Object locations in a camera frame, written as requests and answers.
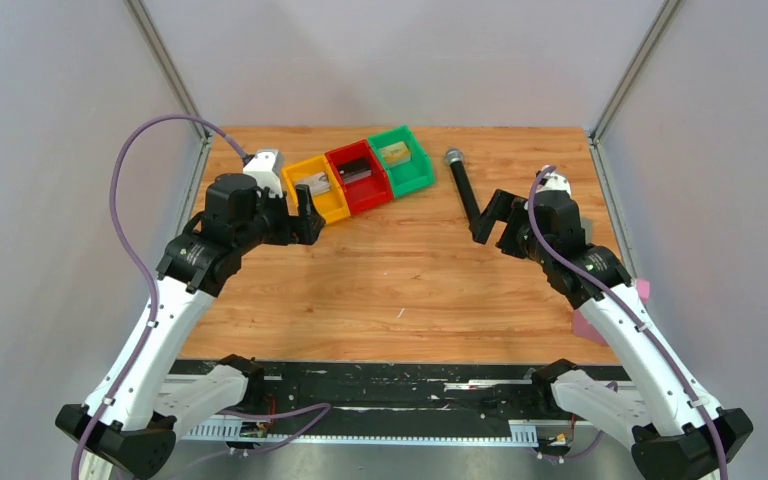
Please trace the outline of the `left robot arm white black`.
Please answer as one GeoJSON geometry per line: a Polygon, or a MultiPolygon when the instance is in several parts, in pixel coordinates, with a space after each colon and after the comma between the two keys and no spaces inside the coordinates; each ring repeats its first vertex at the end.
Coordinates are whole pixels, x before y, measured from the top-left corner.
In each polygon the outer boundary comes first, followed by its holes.
{"type": "Polygon", "coordinates": [[[191,330],[260,245],[314,244],[325,226],[310,189],[287,197],[252,175],[223,174],[205,205],[171,240],[154,273],[149,299],[125,346],[98,387],[81,404],[67,404],[55,424],[92,453],[137,479],[157,475],[176,443],[197,425],[236,406],[258,411],[266,400],[263,370],[239,355],[162,397],[160,389],[191,330]]]}

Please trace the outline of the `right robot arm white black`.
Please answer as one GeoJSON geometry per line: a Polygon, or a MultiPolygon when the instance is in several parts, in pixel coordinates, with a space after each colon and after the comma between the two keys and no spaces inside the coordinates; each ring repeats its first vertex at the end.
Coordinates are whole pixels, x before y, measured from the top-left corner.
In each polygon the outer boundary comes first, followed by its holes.
{"type": "Polygon", "coordinates": [[[496,190],[485,208],[462,197],[475,242],[497,222],[504,254],[532,260],[614,351],[636,387],[634,402],[557,360],[532,378],[531,403],[544,417],[562,411],[590,421],[631,453],[646,479],[701,479],[732,460],[754,430],[741,408],[725,409],[674,357],[622,262],[590,243],[577,203],[564,190],[540,189],[533,200],[496,190]]]}

